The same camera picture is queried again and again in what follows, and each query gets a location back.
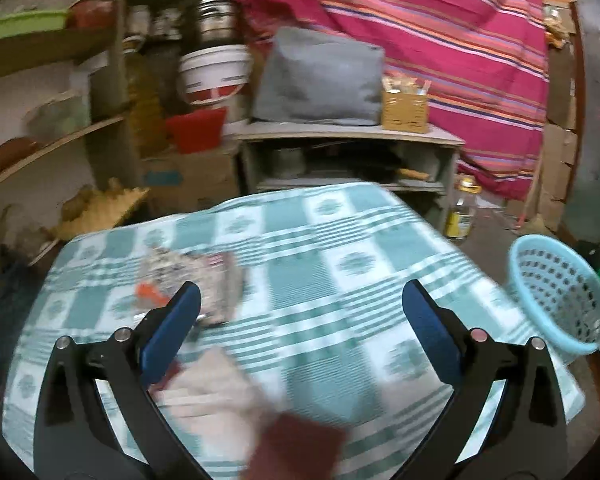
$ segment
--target blue gripper pad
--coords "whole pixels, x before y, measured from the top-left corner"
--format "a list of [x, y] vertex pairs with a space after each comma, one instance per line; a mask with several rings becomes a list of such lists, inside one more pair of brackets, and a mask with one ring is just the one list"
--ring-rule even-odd
[[171, 311], [140, 353], [140, 380], [143, 386], [148, 388], [151, 384], [159, 383], [164, 377], [196, 322], [201, 303], [200, 289], [194, 283], [187, 282], [164, 307], [171, 307]]
[[411, 280], [404, 285], [404, 315], [438, 378], [443, 383], [456, 386], [461, 383], [461, 353], [435, 312], [435, 309], [439, 308], [418, 280]]

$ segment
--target laundry basket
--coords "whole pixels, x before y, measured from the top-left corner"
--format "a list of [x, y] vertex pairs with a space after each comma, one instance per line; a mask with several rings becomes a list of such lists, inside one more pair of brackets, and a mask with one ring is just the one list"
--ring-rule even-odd
[[507, 291], [559, 351], [581, 356], [600, 346], [600, 279], [563, 243], [541, 235], [516, 240]]

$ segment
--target patterned cloth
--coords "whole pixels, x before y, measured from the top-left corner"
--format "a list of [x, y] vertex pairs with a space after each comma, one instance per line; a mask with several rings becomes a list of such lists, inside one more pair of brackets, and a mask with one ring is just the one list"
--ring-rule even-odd
[[[237, 319], [186, 340], [183, 363], [221, 345], [279, 410], [343, 426], [349, 440], [339, 479], [385, 479], [407, 459], [450, 397], [404, 317], [404, 283], [417, 278], [467, 327], [524, 343], [534, 333], [522, 311], [455, 246], [391, 193], [355, 183], [230, 200], [76, 238], [58, 256], [27, 320], [11, 365], [3, 432], [32, 463], [34, 415], [56, 339], [78, 343], [132, 326], [136, 271], [148, 247], [235, 251], [247, 268]], [[556, 360], [567, 418], [583, 406]], [[104, 406], [123, 448], [142, 458], [110, 390]], [[488, 428], [496, 384], [463, 455]], [[237, 478], [243, 463], [222, 457], [167, 416], [213, 478]]]
[[542, 0], [239, 0], [253, 39], [298, 25], [384, 48], [386, 70], [432, 80], [431, 123], [466, 141], [464, 171], [523, 198], [548, 92]]

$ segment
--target small woven container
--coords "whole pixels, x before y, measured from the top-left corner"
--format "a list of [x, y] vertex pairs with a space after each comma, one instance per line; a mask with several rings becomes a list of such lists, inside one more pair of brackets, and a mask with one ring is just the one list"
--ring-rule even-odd
[[563, 243], [541, 235], [516, 240], [507, 291], [567, 360], [600, 346], [600, 279]]
[[429, 133], [429, 99], [406, 92], [382, 92], [382, 127], [385, 130]]

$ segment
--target pink cloth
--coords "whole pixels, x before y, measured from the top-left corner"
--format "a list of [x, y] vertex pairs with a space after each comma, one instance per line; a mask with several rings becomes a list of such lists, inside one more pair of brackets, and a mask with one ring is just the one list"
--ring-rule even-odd
[[386, 70], [431, 79], [430, 122], [466, 141], [461, 171], [523, 198], [542, 143], [542, 0], [239, 0], [252, 40], [280, 25], [382, 46]]

